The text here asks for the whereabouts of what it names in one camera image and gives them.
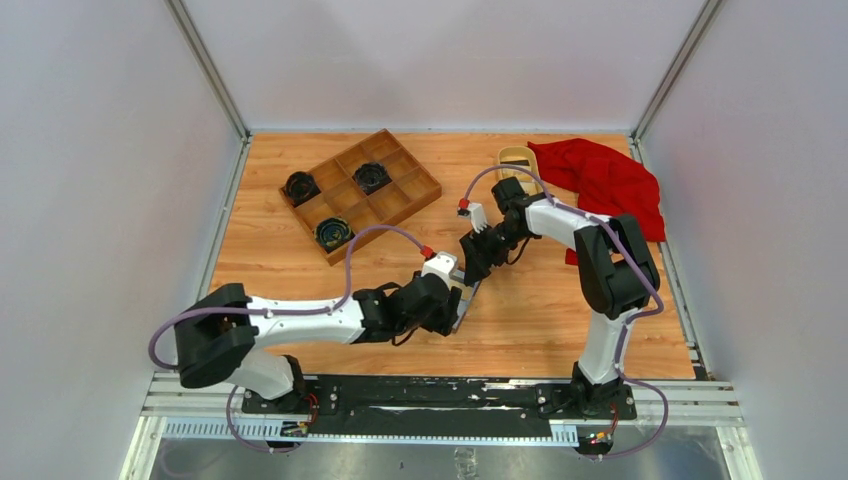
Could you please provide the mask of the beige oval tray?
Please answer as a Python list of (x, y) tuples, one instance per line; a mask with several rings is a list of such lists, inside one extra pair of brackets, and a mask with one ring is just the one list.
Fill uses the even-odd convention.
[(516, 178), (524, 192), (528, 195), (536, 195), (543, 192), (542, 187), (534, 179), (534, 176), (541, 177), (541, 175), (539, 174), (536, 155), (529, 147), (504, 147), (498, 152), (495, 164), (516, 166), (531, 172), (531, 175), (528, 175), (514, 169), (498, 169), (498, 180)]

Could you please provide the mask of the brown leather card holder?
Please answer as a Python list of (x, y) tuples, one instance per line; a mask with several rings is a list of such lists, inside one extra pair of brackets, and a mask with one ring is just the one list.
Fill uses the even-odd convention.
[(459, 286), (459, 288), (461, 290), (461, 296), (460, 296), (459, 304), (457, 306), (457, 319), (455, 320), (455, 322), (452, 325), (452, 332), (453, 333), (456, 333), (459, 330), (464, 318), (466, 317), (466, 315), (467, 315), (467, 313), (468, 313), (468, 311), (471, 307), (471, 303), (472, 303), (480, 285), (481, 285), (480, 282), (476, 282), (472, 286), (466, 286), (464, 284)]

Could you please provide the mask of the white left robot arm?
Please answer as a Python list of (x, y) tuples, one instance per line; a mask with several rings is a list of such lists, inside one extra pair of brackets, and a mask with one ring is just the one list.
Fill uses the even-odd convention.
[(404, 285), (389, 282), (345, 298), (313, 301), (269, 300), (248, 295), (240, 283), (226, 284), (176, 317), (174, 368), (186, 389), (229, 383), (293, 413), (306, 400), (302, 371), (296, 358), (274, 356), (270, 347), (399, 345), (416, 330), (448, 336), (468, 309), (465, 294), (434, 273), (415, 273)]

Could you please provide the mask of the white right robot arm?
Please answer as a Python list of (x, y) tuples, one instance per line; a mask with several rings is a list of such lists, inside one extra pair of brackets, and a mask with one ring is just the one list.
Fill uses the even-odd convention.
[(547, 237), (577, 258), (581, 292), (591, 310), (583, 353), (574, 364), (562, 401), (550, 413), (571, 409), (596, 417), (624, 391), (621, 360), (630, 324), (657, 299), (660, 277), (638, 220), (629, 214), (609, 217), (567, 205), (548, 192), (527, 194), (507, 177), (492, 189), (503, 219), (490, 225), (483, 207), (463, 197), (457, 213), (472, 229), (460, 240), (464, 282), (472, 286), (494, 267), (506, 264), (519, 243)]

